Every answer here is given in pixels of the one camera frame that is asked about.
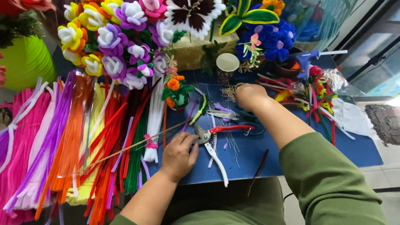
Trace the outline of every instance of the potted pipe cleaner plant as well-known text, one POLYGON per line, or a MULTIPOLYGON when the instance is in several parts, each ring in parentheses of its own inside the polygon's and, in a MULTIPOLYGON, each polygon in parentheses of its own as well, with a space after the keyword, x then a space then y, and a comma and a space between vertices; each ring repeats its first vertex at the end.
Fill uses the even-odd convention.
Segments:
MULTIPOLYGON (((264 0, 262 4, 254 5, 251 10, 271 9, 278 16, 284 8, 283 1, 264 0)), ((289 50, 296 41, 296 28, 284 20, 271 24, 246 24, 245 32, 236 44, 237 57, 242 61, 241 72, 258 68, 262 62, 260 59, 276 61, 280 64, 289 58, 289 50)))
POLYGON ((189 92, 194 91, 192 85, 184 85, 184 76, 172 76, 167 78, 164 91, 162 92, 162 100, 167 105, 178 112, 183 112, 185 106, 189 103, 189 92))

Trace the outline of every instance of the artificial plant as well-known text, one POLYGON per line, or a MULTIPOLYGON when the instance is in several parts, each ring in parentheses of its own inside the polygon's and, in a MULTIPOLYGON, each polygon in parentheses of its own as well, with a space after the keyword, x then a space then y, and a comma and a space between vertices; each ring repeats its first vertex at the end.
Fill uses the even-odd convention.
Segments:
POLYGON ((184 76, 172 76, 167 78, 166 87, 162 92, 161 100, 165 101, 171 108, 181 108, 189 102, 189 92, 194 91, 192 85, 184 85, 184 76))
POLYGON ((200 59, 200 67, 203 72, 208 74, 209 76, 212 76, 213 74, 216 73, 217 70, 217 56, 218 56, 218 51, 222 48, 224 48, 227 44, 227 42, 223 44, 218 44, 216 40, 214 40, 214 46, 212 47, 207 47, 206 45, 203 45, 202 50, 204 51, 204 55, 200 59))
POLYGON ((219 31, 220 36, 228 35, 235 32, 242 22, 249 24, 273 24, 279 22, 278 15, 267 9, 250 10, 251 0, 239 0, 238 10, 229 15, 219 31))

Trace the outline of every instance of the blue table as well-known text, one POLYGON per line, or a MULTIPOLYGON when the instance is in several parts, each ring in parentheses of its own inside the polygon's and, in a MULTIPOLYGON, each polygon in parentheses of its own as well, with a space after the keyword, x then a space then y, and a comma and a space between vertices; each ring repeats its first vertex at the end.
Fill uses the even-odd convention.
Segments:
MULTIPOLYGON (((225 101, 221 95, 220 89, 224 86, 218 85, 215 77, 208 77, 201 73, 200 70, 192 70, 192 71, 183 71, 180 72, 180 75, 184 75, 188 83, 192 83, 196 86, 196 83, 199 89, 208 93, 210 98, 214 102, 219 102, 225 108, 230 108, 234 111, 238 111, 236 108, 236 104, 232 102, 225 101)), ((234 76, 235 79, 243 80, 245 82, 254 83, 257 78, 256 73, 244 73, 244 74, 236 74, 234 76)), ((276 92, 267 90, 270 96, 275 96, 276 92)), ((196 92, 191 93, 190 95, 190 103, 185 109, 184 113, 177 113, 172 110, 168 110, 167 115, 167 128, 172 127, 182 121, 185 121, 189 111, 193 105, 193 102, 196 98, 200 98, 200 95, 196 92)), ((306 117, 306 112, 300 109, 292 110, 296 116, 304 120, 306 123, 308 122, 308 118, 306 117)), ((325 119, 325 123, 327 124, 329 131, 331 130, 331 122, 325 119)), ((211 128, 212 121, 210 115, 203 115, 198 119, 199 124, 204 129, 211 128)), ((320 132, 325 136, 322 125, 315 122, 315 118, 312 118, 311 127, 314 128, 317 132, 320 132)), ((171 140, 175 133, 178 133, 182 130, 182 127, 175 129, 167 134, 167 143, 171 140)), ((193 127, 188 127, 187 132, 195 133, 193 127)), ((336 128, 336 147, 346 155, 354 164, 358 167, 367 167, 367 166, 375 166, 382 165, 383 162, 379 155, 378 150, 373 142, 373 140, 369 137, 352 134, 356 139, 353 141, 346 137, 339 129, 336 128)), ((267 156, 267 160, 265 165, 260 173, 259 177, 269 177, 269 176, 279 176, 283 175, 279 162, 278 155, 279 151, 274 143, 270 134, 266 131, 263 134, 256 136, 247 136, 245 137, 242 131, 232 131, 232 135, 235 139, 235 142, 238 146, 238 155, 235 158, 235 153, 232 147, 228 145, 227 149, 224 150, 224 145, 226 144, 226 138, 224 134, 218 133, 218 141, 217 141, 217 152, 218 157, 223 163, 226 173, 228 175, 229 180, 235 179, 250 179, 253 178, 254 174, 257 171, 261 163, 261 159, 266 149, 269 149, 269 153, 267 156)), ((161 159, 163 153, 163 144, 162 138, 158 142, 158 160, 159 163, 150 163, 149 170, 150 175, 153 175, 155 172, 159 170, 161 167, 161 159)), ((180 184, 193 184, 193 183, 206 183, 206 182, 215 182, 222 181, 222 175, 218 170, 218 166, 215 162, 213 162, 211 168, 208 168, 208 164, 210 161, 210 155, 207 153, 207 150, 204 146, 200 146, 199 156, 196 162, 196 165, 192 169, 192 171, 184 177, 180 184)))

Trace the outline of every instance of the green shirt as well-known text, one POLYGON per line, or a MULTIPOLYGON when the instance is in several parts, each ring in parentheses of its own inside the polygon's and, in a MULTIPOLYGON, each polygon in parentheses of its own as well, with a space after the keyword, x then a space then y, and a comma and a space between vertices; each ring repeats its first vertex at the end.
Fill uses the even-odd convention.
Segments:
MULTIPOLYGON (((299 200, 306 224, 386 224, 380 207, 382 201, 365 182, 363 174, 320 133, 305 134, 288 143, 279 152, 279 163, 290 189, 299 200)), ((174 221, 174 225, 285 224, 282 196, 275 193, 273 196, 279 197, 265 199, 262 190, 257 189, 253 194, 252 188, 252 195, 256 197, 247 199, 230 192, 230 198, 238 201, 233 207, 229 203, 223 205, 205 200, 182 202, 172 209, 182 217, 170 221, 174 221), (193 205, 197 209, 190 213, 189 208, 193 205)), ((135 223, 117 215, 111 225, 135 223)))

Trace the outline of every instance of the yellow and white flower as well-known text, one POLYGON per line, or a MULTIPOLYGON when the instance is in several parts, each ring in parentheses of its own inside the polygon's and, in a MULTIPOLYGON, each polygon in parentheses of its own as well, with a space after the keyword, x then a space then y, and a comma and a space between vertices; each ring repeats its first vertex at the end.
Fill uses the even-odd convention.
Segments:
POLYGON ((70 5, 64 5, 64 8, 64 17, 69 22, 75 22, 79 16, 78 5, 75 2, 71 2, 70 5))
POLYGON ((82 64, 86 66, 85 71, 91 76, 101 76, 103 75, 103 64, 101 64, 101 59, 90 54, 89 56, 82 57, 82 64))
POLYGON ((82 65, 82 56, 79 53, 70 52, 65 45, 61 47, 61 50, 62 50, 62 55, 66 60, 71 61, 75 66, 82 65))
POLYGON ((108 20, 98 12, 97 4, 91 2, 84 5, 83 9, 83 13, 79 15, 79 21, 88 30, 96 31, 107 24, 108 20))
POLYGON ((76 50, 80 45, 80 39, 83 37, 83 32, 75 23, 69 22, 67 27, 58 27, 58 37, 66 48, 76 50))
POLYGON ((115 10, 118 7, 121 7, 121 4, 123 2, 124 1, 122 1, 122 0, 105 0, 104 2, 101 3, 101 7, 105 11, 105 13, 111 17, 109 19, 111 19, 111 21, 116 24, 120 24, 121 20, 115 14, 115 10))

